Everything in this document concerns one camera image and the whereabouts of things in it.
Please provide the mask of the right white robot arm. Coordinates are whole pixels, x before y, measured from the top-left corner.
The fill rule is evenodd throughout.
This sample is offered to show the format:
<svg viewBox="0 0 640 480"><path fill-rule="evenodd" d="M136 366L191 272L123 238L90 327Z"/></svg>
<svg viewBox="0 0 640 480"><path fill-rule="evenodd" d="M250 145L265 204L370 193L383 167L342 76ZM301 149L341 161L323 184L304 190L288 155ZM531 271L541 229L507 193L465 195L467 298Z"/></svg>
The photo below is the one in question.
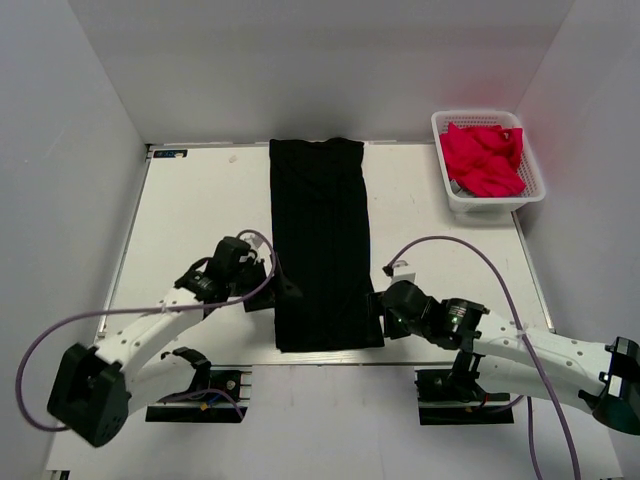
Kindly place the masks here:
<svg viewBox="0 0 640 480"><path fill-rule="evenodd" d="M438 301L407 280L369 295L367 306L382 318L385 337L416 336L455 352L450 368L418 374L419 399L432 408L503 394L557 399L612 430L639 433L639 346L632 340L586 342L517 327L469 300Z"/></svg>

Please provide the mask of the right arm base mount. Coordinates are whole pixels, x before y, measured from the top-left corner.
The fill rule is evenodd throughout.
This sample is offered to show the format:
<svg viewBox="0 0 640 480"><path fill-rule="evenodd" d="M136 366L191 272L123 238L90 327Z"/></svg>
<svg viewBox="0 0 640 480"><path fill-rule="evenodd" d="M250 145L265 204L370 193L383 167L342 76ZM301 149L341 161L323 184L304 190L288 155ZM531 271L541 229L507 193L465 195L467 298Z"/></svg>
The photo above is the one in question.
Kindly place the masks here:
<svg viewBox="0 0 640 480"><path fill-rule="evenodd" d="M453 427L514 423L514 398L487 393L474 382L454 386L447 369L415 371L421 426Z"/></svg>

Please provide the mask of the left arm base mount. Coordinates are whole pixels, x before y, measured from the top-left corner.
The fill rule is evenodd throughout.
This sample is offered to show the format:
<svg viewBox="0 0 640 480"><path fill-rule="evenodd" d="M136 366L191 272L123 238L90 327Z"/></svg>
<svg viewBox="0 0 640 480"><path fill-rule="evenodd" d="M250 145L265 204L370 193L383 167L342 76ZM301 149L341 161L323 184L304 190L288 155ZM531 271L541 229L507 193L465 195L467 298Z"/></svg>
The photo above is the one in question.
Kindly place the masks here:
<svg viewBox="0 0 640 480"><path fill-rule="evenodd" d="M149 406L145 421L155 424L240 424L249 407L251 369L212 368L206 387L197 387L184 400Z"/></svg>

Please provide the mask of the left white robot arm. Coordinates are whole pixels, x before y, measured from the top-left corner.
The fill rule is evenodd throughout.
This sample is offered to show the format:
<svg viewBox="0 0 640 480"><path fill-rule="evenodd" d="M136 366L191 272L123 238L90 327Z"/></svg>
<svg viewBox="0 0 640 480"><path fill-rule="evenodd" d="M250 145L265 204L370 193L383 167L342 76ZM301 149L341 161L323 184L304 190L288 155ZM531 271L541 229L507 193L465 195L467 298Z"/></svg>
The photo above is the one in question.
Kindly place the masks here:
<svg viewBox="0 0 640 480"><path fill-rule="evenodd" d="M211 383L211 361L178 343L181 334L214 311L240 304L246 311L302 299L277 254L266 266L265 239L245 230L219 241L212 256L195 261L150 311L91 346L75 344L60 362L47 410L93 447L102 447L127 418L156 402L208 396L235 399Z"/></svg>

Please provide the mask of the black t shirt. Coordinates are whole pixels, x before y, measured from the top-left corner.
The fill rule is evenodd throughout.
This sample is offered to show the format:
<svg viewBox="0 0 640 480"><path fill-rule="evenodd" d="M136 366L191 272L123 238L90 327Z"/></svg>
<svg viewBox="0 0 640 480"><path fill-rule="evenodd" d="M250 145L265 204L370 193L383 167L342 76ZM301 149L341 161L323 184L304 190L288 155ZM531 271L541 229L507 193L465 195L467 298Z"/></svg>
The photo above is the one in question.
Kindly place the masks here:
<svg viewBox="0 0 640 480"><path fill-rule="evenodd" d="M364 145L269 143L273 246L284 276L300 291L275 305L275 339L283 353L381 348L379 319L368 297L371 241Z"/></svg>

